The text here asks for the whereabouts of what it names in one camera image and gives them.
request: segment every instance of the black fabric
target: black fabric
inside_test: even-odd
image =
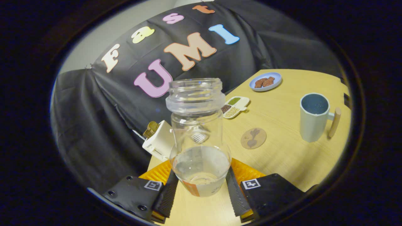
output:
[[[70,170],[85,186],[99,193],[125,175],[146,172],[150,155],[142,148],[140,134],[149,121],[170,123],[165,95],[152,98],[135,78],[147,74],[155,86],[162,79],[148,66],[156,59],[173,80],[220,78],[222,92],[228,93],[261,69],[291,68],[313,70],[339,76],[335,56],[314,35],[299,24],[255,1],[203,2],[213,14],[193,10],[190,4],[154,16],[122,34],[105,47],[91,69],[60,74],[55,82],[51,121],[59,151]],[[162,18],[178,13],[185,18],[167,24]],[[208,28],[222,24],[240,40],[226,45],[224,39]],[[155,29],[139,43],[131,35],[141,27]],[[182,71],[181,63],[163,50],[173,42],[188,45],[187,36],[199,32],[217,49],[213,55],[195,61]],[[102,57],[115,45],[118,64],[110,73]]]

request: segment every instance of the letter m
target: letter m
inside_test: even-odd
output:
[[[198,32],[188,35],[187,40],[188,46],[172,43],[164,49],[165,53],[171,53],[183,65],[183,71],[187,71],[195,65],[195,62],[187,57],[200,61],[201,56],[198,51],[201,51],[203,57],[209,57],[216,52],[216,48],[211,47]]]

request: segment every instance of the screw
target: screw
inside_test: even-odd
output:
[[[139,210],[142,210],[142,211],[146,211],[146,210],[147,210],[147,207],[144,206],[144,205],[139,205],[139,206],[138,206],[138,209],[139,209]]]

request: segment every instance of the glass jar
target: glass jar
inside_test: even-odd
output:
[[[170,153],[172,169],[191,194],[213,195],[232,161],[222,142],[222,82],[218,78],[177,80],[169,88],[166,106],[172,111],[176,143]]]

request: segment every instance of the round coaster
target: round coaster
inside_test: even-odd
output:
[[[252,128],[243,134],[240,143],[246,149],[254,149],[261,146],[266,138],[267,133],[263,129]]]

